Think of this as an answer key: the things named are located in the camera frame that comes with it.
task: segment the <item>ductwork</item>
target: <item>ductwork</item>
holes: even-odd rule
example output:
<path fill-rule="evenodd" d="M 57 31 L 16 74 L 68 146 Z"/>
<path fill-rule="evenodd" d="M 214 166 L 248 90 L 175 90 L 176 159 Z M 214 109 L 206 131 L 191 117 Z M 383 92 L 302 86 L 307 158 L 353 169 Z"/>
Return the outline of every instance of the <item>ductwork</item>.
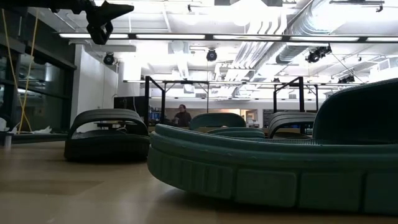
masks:
<path fill-rule="evenodd" d="M 267 10 L 267 16 L 262 21 L 251 22 L 248 34 L 281 34 L 287 24 L 285 11 L 281 9 L 281 7 L 273 7 Z M 243 42 L 232 66 L 234 68 L 254 67 L 270 46 L 271 43 L 268 42 Z"/>
<path fill-rule="evenodd" d="M 286 30 L 286 35 L 327 35 L 339 28 L 345 21 L 338 15 L 330 15 L 333 5 L 329 0 L 314 0 L 301 16 Z M 263 63 L 288 64 L 308 46 L 289 46 L 286 43 L 274 43 L 266 52 L 259 65 Z"/>
<path fill-rule="evenodd" d="M 177 67 L 182 79 L 188 79 L 188 62 L 184 55 L 185 44 L 181 40 L 175 40 L 171 43 L 173 53 L 177 56 Z"/>

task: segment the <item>wooden floor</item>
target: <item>wooden floor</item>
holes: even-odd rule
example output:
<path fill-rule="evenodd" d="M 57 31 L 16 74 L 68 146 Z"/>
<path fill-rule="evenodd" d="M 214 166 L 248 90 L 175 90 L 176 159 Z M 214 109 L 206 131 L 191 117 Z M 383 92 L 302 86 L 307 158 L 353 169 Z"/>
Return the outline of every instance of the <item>wooden floor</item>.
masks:
<path fill-rule="evenodd" d="M 397 224 L 395 217 L 284 210 L 187 194 L 146 163 L 77 164 L 63 143 L 0 149 L 0 223 Z"/>

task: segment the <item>glass wall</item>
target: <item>glass wall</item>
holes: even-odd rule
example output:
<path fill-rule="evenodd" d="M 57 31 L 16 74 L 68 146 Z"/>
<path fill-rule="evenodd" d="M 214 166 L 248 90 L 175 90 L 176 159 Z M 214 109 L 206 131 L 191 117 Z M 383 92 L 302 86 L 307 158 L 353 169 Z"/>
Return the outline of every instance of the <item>glass wall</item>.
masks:
<path fill-rule="evenodd" d="M 0 114 L 11 118 L 13 126 L 21 121 L 22 106 L 19 98 L 25 100 L 25 88 L 30 55 L 14 54 L 12 62 L 16 70 L 17 88 L 11 72 L 7 54 L 0 55 Z M 69 129 L 72 98 L 73 71 L 61 69 L 40 57 L 32 60 L 25 105 L 25 114 L 32 131 L 50 126 L 54 133 Z M 24 120 L 22 131 L 30 131 Z"/>

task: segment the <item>security camera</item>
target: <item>security camera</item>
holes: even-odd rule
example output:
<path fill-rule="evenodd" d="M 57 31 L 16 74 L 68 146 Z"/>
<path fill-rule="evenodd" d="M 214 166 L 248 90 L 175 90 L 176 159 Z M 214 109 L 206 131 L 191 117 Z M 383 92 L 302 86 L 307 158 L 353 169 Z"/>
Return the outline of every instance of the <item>security camera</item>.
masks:
<path fill-rule="evenodd" d="M 208 62 L 214 62 L 217 60 L 217 53 L 215 49 L 210 49 L 209 52 L 207 52 L 206 59 Z"/>
<path fill-rule="evenodd" d="M 104 64 L 105 65 L 114 65 L 116 62 L 117 62 L 117 60 L 113 56 L 113 52 L 107 52 L 104 57 Z"/>

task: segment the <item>white ceiling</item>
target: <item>white ceiling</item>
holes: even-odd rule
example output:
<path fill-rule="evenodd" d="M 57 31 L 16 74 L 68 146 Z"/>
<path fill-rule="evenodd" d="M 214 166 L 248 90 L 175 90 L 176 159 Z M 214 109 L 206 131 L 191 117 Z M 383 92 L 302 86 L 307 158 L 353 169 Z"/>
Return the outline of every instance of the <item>white ceiling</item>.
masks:
<path fill-rule="evenodd" d="M 309 0 L 295 0 L 297 5 L 293 8 L 285 8 L 288 19 L 294 17 Z M 223 33 L 223 34 L 242 34 L 247 33 L 250 25 L 237 26 L 237 22 L 242 22 L 247 18 L 252 21 L 266 20 L 275 10 L 273 7 L 265 5 L 254 5 L 244 7 L 240 5 L 234 11 L 232 6 L 214 6 L 214 0 L 200 1 L 112 1 L 115 3 L 130 3 L 135 5 L 132 13 L 121 16 L 113 20 L 114 32 L 174 32 L 174 33 Z M 192 5 L 192 12 L 188 12 L 187 4 Z M 328 12 L 334 17 L 327 20 L 320 20 L 317 23 L 333 22 L 339 18 L 344 20 L 342 26 L 337 28 L 332 34 L 336 35 L 398 35 L 398 1 L 386 0 L 386 7 L 382 12 L 376 12 L 377 6 L 361 7 L 353 6 L 350 11 L 347 8 Z M 47 9 L 40 10 L 40 19 L 60 32 L 86 32 L 87 21 L 85 13 L 74 15 L 71 11 L 62 10 L 58 15 L 53 15 Z M 142 74 L 150 75 L 153 73 L 170 74 L 172 70 L 178 70 L 177 58 L 169 54 L 169 41 L 133 41 L 133 40 L 110 40 L 108 45 L 135 45 L 137 47 L 136 58 L 142 64 Z M 189 46 L 203 46 L 215 48 L 218 53 L 217 62 L 234 60 L 241 42 L 206 42 L 188 41 Z M 291 79 L 295 76 L 309 76 L 310 80 L 326 82 L 331 76 L 339 74 L 346 68 L 353 68 L 356 65 L 371 60 L 375 57 L 385 57 L 386 55 L 398 55 L 398 45 L 394 44 L 332 44 L 331 48 L 338 60 L 327 55 L 317 63 L 308 64 L 304 52 L 297 56 L 290 65 L 278 65 L 286 75 L 283 79 Z M 207 62 L 206 53 L 196 53 L 187 55 L 189 70 L 210 70 L 214 71 L 217 62 Z M 369 69 L 357 72 L 358 76 L 366 76 Z"/>

